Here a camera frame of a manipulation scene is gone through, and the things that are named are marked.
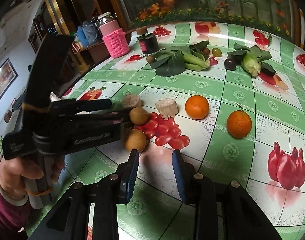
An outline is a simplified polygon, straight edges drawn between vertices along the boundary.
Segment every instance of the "wooden lid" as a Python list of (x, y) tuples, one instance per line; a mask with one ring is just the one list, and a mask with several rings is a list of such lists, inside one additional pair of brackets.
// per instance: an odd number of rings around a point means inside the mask
[(136, 29), (136, 32), (138, 35), (143, 35), (143, 34), (148, 33), (148, 30), (147, 30), (147, 27), (141, 27), (141, 28)]

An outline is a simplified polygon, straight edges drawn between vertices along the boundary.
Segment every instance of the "purple sleeve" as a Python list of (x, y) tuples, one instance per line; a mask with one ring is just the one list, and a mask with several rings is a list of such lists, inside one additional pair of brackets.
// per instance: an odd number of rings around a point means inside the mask
[(18, 207), (6, 201), (0, 194), (0, 240), (18, 239), (18, 231), (27, 222), (30, 211), (29, 201)]

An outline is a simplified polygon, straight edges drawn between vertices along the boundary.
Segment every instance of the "orange fruit with stem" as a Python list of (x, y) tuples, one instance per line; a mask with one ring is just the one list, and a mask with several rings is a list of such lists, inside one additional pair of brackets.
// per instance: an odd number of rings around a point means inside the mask
[(246, 137), (252, 128), (252, 121), (240, 105), (241, 110), (232, 112), (227, 119), (227, 130), (232, 137), (241, 139)]
[(186, 101), (185, 110), (192, 119), (204, 119), (209, 113), (208, 100), (200, 95), (191, 96)]

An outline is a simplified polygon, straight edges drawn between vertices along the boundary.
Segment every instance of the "jar lid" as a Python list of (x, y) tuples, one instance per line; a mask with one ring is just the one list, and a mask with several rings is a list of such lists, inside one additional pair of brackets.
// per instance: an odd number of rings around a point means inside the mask
[(138, 35), (143, 35), (143, 34), (148, 33), (148, 30), (147, 30), (147, 27), (141, 27), (141, 28), (136, 29), (136, 32)]
[(100, 19), (102, 17), (105, 17), (105, 16), (108, 16), (108, 15), (111, 15), (111, 12), (106, 12), (106, 13), (103, 13), (103, 14), (99, 15), (98, 19)]

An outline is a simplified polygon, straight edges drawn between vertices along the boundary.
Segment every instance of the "picture frame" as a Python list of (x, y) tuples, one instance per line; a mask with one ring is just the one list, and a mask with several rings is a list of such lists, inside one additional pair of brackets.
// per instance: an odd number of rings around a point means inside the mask
[(9, 86), (18, 77), (16, 70), (9, 58), (0, 66), (0, 99), (7, 91)]

